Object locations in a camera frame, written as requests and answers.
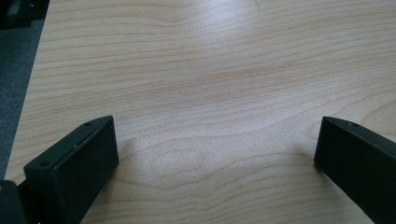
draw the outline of wooden table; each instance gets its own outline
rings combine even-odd
[[[114,115],[84,223],[371,223],[313,166],[322,116],[396,141],[396,2],[52,0],[7,179]]]

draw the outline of floor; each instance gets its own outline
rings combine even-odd
[[[0,30],[0,179],[6,174],[43,25],[40,20],[27,28]]]

